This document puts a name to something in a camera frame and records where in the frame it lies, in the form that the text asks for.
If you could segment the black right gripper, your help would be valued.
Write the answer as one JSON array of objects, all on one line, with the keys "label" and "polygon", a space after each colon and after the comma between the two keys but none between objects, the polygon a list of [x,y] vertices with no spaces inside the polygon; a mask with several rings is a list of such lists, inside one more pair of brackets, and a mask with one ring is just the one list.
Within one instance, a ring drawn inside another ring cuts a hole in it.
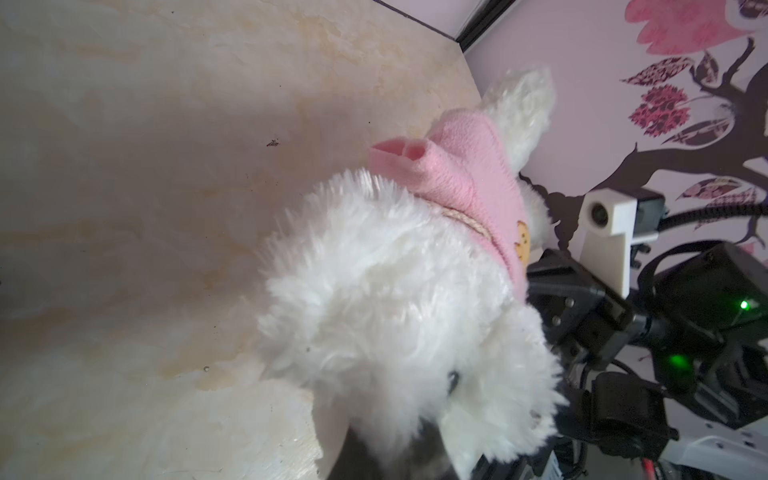
[{"label": "black right gripper", "polygon": [[605,369],[636,333],[636,311],[570,254],[546,249],[527,269],[528,300],[566,369]]}]

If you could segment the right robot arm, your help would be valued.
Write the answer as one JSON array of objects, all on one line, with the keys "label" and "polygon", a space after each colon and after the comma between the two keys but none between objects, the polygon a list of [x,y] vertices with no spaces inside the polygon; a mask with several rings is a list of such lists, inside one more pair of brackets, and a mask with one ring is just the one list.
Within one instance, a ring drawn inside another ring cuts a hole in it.
[{"label": "right robot arm", "polygon": [[529,298],[567,371],[562,437],[727,479],[767,475],[767,270],[730,242],[673,249],[622,297],[561,251]]}]

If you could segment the white teddy bear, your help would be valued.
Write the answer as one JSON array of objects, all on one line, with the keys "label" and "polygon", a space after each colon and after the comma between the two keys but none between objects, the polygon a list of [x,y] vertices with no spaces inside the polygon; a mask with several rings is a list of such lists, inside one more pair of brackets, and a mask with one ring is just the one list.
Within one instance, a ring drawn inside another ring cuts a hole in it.
[{"label": "white teddy bear", "polygon": [[[550,217],[519,174],[555,99],[550,71],[529,68],[467,108],[489,116],[521,187],[528,266]],[[466,479],[480,459],[512,462],[556,434],[562,367],[541,315],[446,208],[373,174],[368,161],[288,210],[265,253],[256,317],[264,374],[345,417],[330,478]]]}]

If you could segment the pink teddy hoodie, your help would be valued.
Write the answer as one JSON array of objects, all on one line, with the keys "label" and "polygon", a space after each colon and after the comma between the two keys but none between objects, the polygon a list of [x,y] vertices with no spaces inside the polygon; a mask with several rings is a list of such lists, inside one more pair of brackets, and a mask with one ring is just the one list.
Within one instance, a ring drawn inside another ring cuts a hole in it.
[{"label": "pink teddy hoodie", "polygon": [[369,152],[369,169],[474,229],[476,240],[504,264],[515,298],[527,299],[531,219],[488,115],[452,110],[423,138],[380,142]]}]

